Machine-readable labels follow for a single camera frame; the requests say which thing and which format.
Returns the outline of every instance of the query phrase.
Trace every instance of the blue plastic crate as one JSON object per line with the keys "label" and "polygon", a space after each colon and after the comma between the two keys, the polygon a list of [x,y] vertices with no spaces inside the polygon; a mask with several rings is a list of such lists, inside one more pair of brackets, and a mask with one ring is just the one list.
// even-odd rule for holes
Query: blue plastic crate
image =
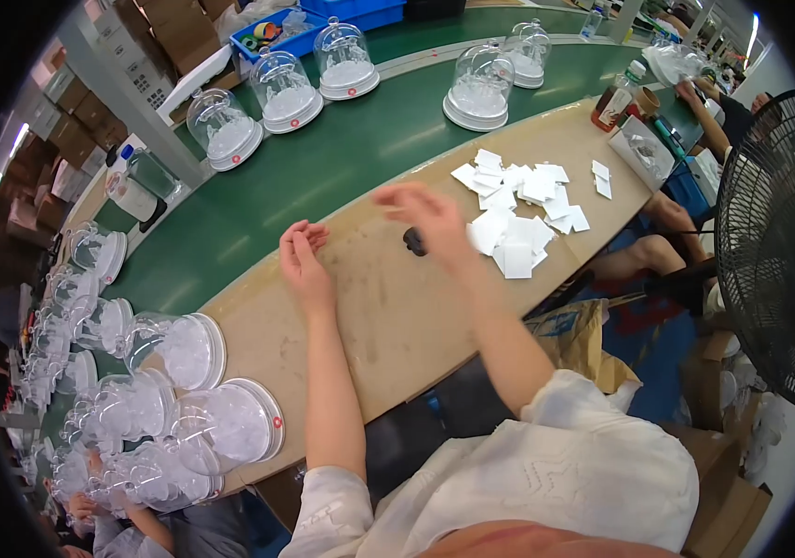
{"label": "blue plastic crate", "polygon": [[[287,8],[285,10],[280,10],[280,12],[272,13],[271,15],[267,16],[262,20],[258,20],[255,23],[252,23],[247,28],[241,29],[236,33],[231,35],[231,43],[233,44],[233,48],[239,53],[240,56],[244,60],[250,61],[253,64],[258,61],[258,56],[255,53],[249,51],[243,44],[239,41],[243,37],[252,34],[252,29],[258,26],[258,23],[267,22],[280,27],[286,16],[292,11],[291,8]],[[317,38],[317,35],[320,34],[320,31],[326,27],[326,18],[321,17],[319,15],[315,15],[313,13],[308,12],[305,21],[313,25],[313,28],[308,29],[304,33],[300,35],[296,35],[295,37],[290,37],[289,39],[284,40],[281,43],[278,43],[273,47],[272,50],[284,50],[288,53],[292,53],[295,56],[301,57],[305,54],[311,53],[314,50],[314,39]]]}
{"label": "blue plastic crate", "polygon": [[406,4],[406,0],[401,0],[398,4],[392,4],[392,6],[376,10],[375,12],[361,13],[345,21],[357,26],[361,31],[392,25],[392,23],[403,21],[404,4]]}
{"label": "blue plastic crate", "polygon": [[395,0],[300,0],[301,9],[328,18],[336,16],[340,21],[362,13],[378,12],[390,8]]}

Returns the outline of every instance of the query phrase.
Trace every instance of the electric fan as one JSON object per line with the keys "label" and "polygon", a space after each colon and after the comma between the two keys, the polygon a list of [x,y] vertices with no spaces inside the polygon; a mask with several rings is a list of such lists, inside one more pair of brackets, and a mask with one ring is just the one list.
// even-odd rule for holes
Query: electric fan
{"label": "electric fan", "polygon": [[760,109],[722,173],[717,277],[742,348],[795,405],[795,90]]}

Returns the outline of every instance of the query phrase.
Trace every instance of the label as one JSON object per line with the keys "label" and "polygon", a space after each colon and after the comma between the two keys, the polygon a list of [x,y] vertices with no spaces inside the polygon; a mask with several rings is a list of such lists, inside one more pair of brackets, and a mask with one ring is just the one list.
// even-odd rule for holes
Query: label
{"label": "label", "polygon": [[627,108],[627,105],[629,105],[632,100],[633,95],[626,89],[618,89],[615,91],[615,95],[612,95],[608,104],[605,105],[605,108],[602,109],[602,114],[599,115],[599,121],[607,126],[614,126],[615,120],[623,113],[624,109]]}

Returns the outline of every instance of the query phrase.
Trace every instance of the brown paper bag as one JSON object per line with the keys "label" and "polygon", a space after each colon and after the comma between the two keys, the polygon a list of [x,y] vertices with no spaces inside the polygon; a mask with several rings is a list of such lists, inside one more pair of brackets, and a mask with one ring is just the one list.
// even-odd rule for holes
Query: brown paper bag
{"label": "brown paper bag", "polygon": [[602,393],[613,394],[626,380],[642,384],[620,359],[602,350],[604,301],[584,300],[525,322],[556,368],[591,379]]}

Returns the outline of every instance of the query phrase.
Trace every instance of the wooden work table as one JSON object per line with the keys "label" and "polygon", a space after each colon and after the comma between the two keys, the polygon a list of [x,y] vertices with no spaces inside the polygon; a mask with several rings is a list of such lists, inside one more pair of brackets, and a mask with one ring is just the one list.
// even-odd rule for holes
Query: wooden work table
{"label": "wooden work table", "polygon": [[[468,221],[481,212],[477,196],[450,176],[479,148],[509,163],[554,162],[570,178],[568,196],[583,207],[591,229],[547,245],[547,260],[532,279],[500,278],[513,310],[523,316],[588,262],[649,200],[651,192],[607,145],[608,135],[590,122],[587,99],[533,116],[481,136],[395,178],[420,180],[457,199]],[[613,199],[596,193],[591,162],[612,173]],[[520,203],[516,214],[543,215]],[[476,347],[455,285],[430,257],[418,257],[402,240],[406,226],[385,220],[369,195],[325,219],[332,233],[319,257],[338,292],[338,326],[358,390],[364,421],[423,393],[468,361]],[[236,279],[202,309],[225,333],[225,379],[261,382],[282,410],[286,439],[270,461],[250,463],[227,475],[225,493],[273,475],[305,456],[305,328],[280,277],[278,255]]]}

